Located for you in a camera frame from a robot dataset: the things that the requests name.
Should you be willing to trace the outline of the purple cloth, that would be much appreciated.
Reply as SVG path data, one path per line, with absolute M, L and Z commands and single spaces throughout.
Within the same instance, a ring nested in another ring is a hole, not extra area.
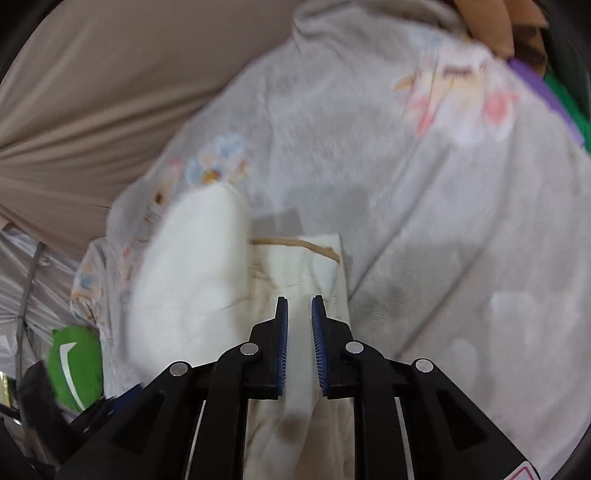
M 509 67 L 525 82 L 528 86 L 538 94 L 538 96 L 546 103 L 551 111 L 558 114 L 565 124 L 568 126 L 572 137 L 575 142 L 583 147 L 585 145 L 584 136 L 580 132 L 580 129 L 572 119 L 571 115 L 567 112 L 563 103 L 554 94 L 551 88 L 546 84 L 541 76 L 539 76 L 534 70 L 532 70 L 524 62 L 513 58 L 508 60 Z

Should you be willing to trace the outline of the beige bed sheet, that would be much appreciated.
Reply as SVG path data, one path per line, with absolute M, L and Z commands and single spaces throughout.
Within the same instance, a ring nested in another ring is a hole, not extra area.
M 5 1 L 1 221 L 80 259 L 116 196 L 242 68 L 290 35 L 293 1 Z

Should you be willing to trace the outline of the silver plastic bag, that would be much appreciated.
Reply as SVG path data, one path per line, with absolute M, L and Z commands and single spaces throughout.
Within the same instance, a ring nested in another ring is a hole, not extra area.
M 1 372 L 16 377 L 46 357 L 52 332 L 81 325 L 70 310 L 70 294 L 79 263 L 16 227 L 1 231 Z

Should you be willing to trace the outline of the green cushion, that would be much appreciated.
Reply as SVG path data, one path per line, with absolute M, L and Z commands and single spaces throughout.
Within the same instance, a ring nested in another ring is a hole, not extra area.
M 57 400 L 68 409 L 82 413 L 99 400 L 103 371 L 95 333 L 82 326 L 53 330 L 47 371 Z

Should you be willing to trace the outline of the orange brown cloth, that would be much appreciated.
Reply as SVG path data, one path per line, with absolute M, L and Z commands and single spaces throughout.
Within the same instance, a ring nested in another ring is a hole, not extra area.
M 499 58 L 517 59 L 543 76 L 547 54 L 542 31 L 549 21 L 531 0 L 450 1 L 473 38 L 485 44 Z

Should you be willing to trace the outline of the grey floral fleece blanket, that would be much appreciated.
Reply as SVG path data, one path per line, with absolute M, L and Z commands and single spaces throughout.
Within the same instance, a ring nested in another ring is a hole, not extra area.
M 125 326 L 144 252 L 190 190 L 235 188 L 252 239 L 341 240 L 353 334 L 438 365 L 553 477 L 590 424 L 590 159 L 431 2 L 310 1 L 290 39 L 113 203 L 78 269 L 105 391 L 140 381 Z

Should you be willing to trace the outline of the cream quilted garment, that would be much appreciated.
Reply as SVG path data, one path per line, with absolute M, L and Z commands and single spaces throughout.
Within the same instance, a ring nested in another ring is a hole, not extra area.
M 288 303 L 287 383 L 279 400 L 249 404 L 245 477 L 353 477 L 353 405 L 318 386 L 311 301 L 348 321 L 341 240 L 252 239 L 242 195 L 225 184 L 190 190 L 165 213 L 132 286 L 125 326 L 131 369 L 153 380 L 174 361 L 193 366 L 245 342 Z

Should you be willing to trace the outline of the green cloth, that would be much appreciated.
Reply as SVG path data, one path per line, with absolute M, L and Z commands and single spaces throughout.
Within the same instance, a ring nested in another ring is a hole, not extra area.
M 577 142 L 590 153 L 590 120 L 583 113 L 578 101 L 550 70 L 546 72 L 544 81 L 566 113 L 566 122 L 574 132 Z

